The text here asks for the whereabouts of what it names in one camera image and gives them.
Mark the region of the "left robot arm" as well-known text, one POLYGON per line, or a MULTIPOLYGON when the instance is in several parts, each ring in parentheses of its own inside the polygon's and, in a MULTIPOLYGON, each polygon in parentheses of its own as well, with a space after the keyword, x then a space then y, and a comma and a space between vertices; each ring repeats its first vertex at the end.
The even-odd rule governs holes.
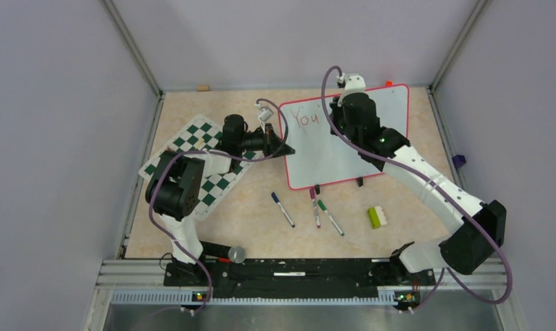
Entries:
POLYGON ((201 199, 201 180, 214 174, 234 172, 246 152, 264 154, 265 159, 284 157, 295 149, 279 138, 269 123, 250 131, 239 114, 224 119, 217 145, 209 150, 164 151, 146 189, 148 216, 152 224, 171 240, 172 264, 190 285, 204 281, 207 267, 200 260, 203 245, 197 238, 194 211, 201 199))

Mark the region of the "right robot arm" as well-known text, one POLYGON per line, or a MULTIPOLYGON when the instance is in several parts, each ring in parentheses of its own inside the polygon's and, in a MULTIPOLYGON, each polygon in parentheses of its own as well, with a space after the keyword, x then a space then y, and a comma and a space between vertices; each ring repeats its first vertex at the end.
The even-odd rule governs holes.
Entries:
POLYGON ((331 134, 340 135, 364 161, 404 184, 449 233, 394 251, 398 260, 391 263, 390 275, 395 282, 408 284, 418 272, 432 268, 472 274, 494 253, 491 241, 502 246, 505 207, 468 194, 432 167, 403 134, 380 124, 376 103, 365 92, 333 97, 329 107, 331 134))

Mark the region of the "pink-framed whiteboard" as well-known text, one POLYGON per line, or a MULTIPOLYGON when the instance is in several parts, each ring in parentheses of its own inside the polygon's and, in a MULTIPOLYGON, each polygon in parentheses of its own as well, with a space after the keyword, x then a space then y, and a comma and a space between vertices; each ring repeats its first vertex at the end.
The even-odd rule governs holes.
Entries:
MULTIPOLYGON (((405 84, 369 88, 381 124, 408 135, 409 87, 405 84)), ((377 176, 381 172, 358 152, 330 133, 319 97, 280 105, 288 124, 286 144, 295 150, 285 157, 288 185, 303 190, 316 185, 377 176)))

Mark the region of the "black microphone silver head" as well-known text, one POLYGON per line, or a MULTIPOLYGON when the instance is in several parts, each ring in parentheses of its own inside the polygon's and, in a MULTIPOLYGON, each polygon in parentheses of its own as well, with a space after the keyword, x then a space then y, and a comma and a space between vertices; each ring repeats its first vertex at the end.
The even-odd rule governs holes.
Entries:
POLYGON ((246 251, 241 246, 227 246, 207 241, 201 241, 201 245, 206 256, 228 259, 233 263, 243 263, 246 260, 246 251))

